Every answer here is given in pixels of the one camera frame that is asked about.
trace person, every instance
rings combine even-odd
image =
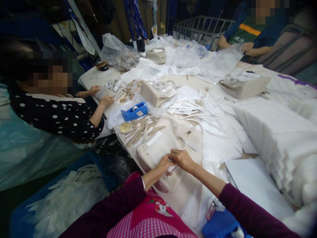
[[[60,237],[197,237],[151,189],[175,164],[202,182],[254,238],[300,238],[231,184],[204,170],[187,151],[177,149],[145,175],[130,175],[122,188],[95,204]]]
[[[256,9],[243,11],[239,18],[229,27],[218,41],[220,49],[232,44],[244,43],[242,50],[248,56],[266,55],[274,46],[285,26],[278,16],[271,16],[275,9],[275,1],[256,1]]]
[[[84,98],[98,92],[98,86],[69,93],[73,87],[72,73],[65,70],[70,67],[69,59],[32,59],[42,52],[29,42],[12,39],[0,39],[0,53],[0,73],[7,80],[10,105],[19,118],[76,143],[93,143],[111,133],[105,127],[103,111],[113,98],[103,97],[93,111]]]

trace black polka dot top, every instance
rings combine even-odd
[[[104,127],[104,118],[95,128],[89,121],[94,111],[84,99],[75,94],[71,96],[73,98],[60,98],[14,90],[10,92],[10,101],[16,115],[38,129],[69,138],[97,138]]]

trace metal rack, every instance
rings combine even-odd
[[[217,49],[217,39],[234,23],[234,20],[198,16],[174,25],[177,39],[195,40],[208,50]]]

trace purple fabric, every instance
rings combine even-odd
[[[281,221],[242,194],[230,183],[222,190],[219,201],[231,212],[249,235],[258,237],[300,238]]]
[[[145,196],[142,178],[138,177],[94,205],[90,211],[78,218],[60,237],[106,237],[109,230],[133,211]],[[255,238],[300,238],[231,184],[224,187],[219,201]]]
[[[142,178],[138,177],[78,218],[60,237],[106,237],[109,230],[145,198]]]
[[[285,75],[282,75],[282,74],[278,74],[277,76],[279,76],[279,77],[281,77],[281,78],[284,78],[284,79],[290,79],[290,80],[292,80],[295,84],[300,84],[300,85],[304,85],[304,86],[309,85],[309,86],[311,86],[311,87],[313,87],[314,89],[317,90],[317,85],[305,83],[305,82],[302,82],[302,81],[300,81],[300,80],[295,80],[295,79],[293,79],[292,77],[285,76]]]

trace blue bin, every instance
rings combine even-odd
[[[211,220],[207,221],[201,230],[201,233],[205,238],[230,238],[232,237],[231,232],[240,226],[239,222],[235,217],[225,209],[224,212],[215,211]],[[246,233],[244,228],[241,226],[244,232],[245,238],[251,238]]]
[[[27,220],[27,217],[33,216],[35,212],[28,212],[30,208],[26,208],[26,206],[44,198],[49,192],[51,192],[51,190],[48,190],[48,188],[62,179],[62,177],[67,176],[72,170],[77,171],[77,169],[87,164],[95,164],[103,174],[102,180],[104,181],[107,190],[112,191],[113,189],[115,189],[118,186],[119,177],[115,175],[113,170],[108,169],[114,159],[115,158],[111,156],[101,157],[92,152],[87,152],[86,154],[84,154],[80,159],[69,166],[64,172],[62,172],[49,184],[35,193],[32,197],[28,198],[11,213],[9,237],[33,238],[35,225],[31,224],[30,221]]]

